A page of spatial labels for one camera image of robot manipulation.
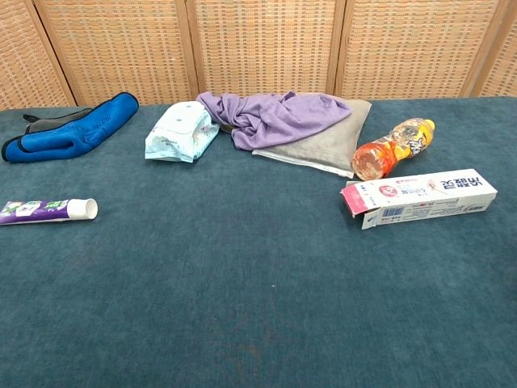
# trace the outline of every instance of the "wet wipes package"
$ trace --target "wet wipes package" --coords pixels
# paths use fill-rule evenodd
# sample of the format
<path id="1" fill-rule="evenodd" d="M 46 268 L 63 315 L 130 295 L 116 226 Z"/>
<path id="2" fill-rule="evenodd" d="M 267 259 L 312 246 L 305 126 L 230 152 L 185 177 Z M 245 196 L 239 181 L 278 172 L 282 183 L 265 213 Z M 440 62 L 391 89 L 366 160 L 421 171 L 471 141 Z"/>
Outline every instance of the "wet wipes package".
<path id="1" fill-rule="evenodd" d="M 364 214 L 363 228 L 395 222 L 482 212 L 497 195 L 476 170 L 348 182 L 341 191 L 352 217 Z"/>
<path id="2" fill-rule="evenodd" d="M 219 132 L 219 124 L 201 103 L 175 103 L 166 110 L 145 139 L 145 158 L 169 162 L 193 162 Z"/>

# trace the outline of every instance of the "white toothpaste box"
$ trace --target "white toothpaste box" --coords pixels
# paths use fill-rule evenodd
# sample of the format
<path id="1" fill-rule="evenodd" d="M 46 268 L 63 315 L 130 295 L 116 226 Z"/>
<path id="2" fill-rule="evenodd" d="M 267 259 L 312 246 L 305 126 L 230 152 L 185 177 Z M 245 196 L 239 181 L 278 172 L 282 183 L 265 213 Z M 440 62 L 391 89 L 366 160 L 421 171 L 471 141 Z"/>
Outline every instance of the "white toothpaste box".
<path id="1" fill-rule="evenodd" d="M 352 217 L 364 214 L 362 229 L 482 212 L 490 206 L 497 193 L 473 169 L 351 181 L 341 191 Z"/>

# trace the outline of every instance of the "white toothpaste cap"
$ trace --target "white toothpaste cap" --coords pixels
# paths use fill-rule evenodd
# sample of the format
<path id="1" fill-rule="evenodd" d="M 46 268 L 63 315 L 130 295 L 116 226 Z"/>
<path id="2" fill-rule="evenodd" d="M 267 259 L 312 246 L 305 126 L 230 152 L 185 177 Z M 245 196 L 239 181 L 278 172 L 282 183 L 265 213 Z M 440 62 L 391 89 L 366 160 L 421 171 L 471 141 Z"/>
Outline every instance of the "white toothpaste cap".
<path id="1" fill-rule="evenodd" d="M 97 217 L 99 207 L 97 202 L 90 198 L 88 200 L 69 200 L 66 212 L 70 220 L 93 220 Z"/>

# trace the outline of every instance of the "plastic bottle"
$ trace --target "plastic bottle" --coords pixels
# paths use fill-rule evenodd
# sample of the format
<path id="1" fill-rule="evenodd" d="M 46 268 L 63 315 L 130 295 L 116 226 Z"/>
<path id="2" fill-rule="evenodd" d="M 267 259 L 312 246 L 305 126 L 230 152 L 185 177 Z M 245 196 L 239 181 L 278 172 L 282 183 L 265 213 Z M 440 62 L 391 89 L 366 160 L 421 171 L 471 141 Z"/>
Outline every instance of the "plastic bottle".
<path id="1" fill-rule="evenodd" d="M 406 120 L 388 135 L 358 148 L 352 168 L 361 180 L 384 178 L 402 159 L 424 151 L 432 142 L 434 131 L 435 123 L 431 120 Z"/>

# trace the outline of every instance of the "blue oven mitt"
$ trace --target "blue oven mitt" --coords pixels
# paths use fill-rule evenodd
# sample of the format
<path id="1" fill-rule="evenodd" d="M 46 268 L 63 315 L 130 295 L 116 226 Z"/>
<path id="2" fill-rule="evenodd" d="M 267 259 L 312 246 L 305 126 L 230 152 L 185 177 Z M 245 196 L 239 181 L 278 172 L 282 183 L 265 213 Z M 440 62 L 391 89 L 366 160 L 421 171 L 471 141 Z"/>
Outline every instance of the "blue oven mitt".
<path id="1" fill-rule="evenodd" d="M 76 158 L 109 138 L 137 110 L 137 99 L 129 93 L 120 93 L 91 111 L 83 112 L 86 113 L 83 117 L 72 119 L 57 128 L 50 125 L 50 129 L 38 129 L 39 132 L 31 133 L 29 127 L 28 133 L 3 145 L 2 158 L 12 163 Z"/>

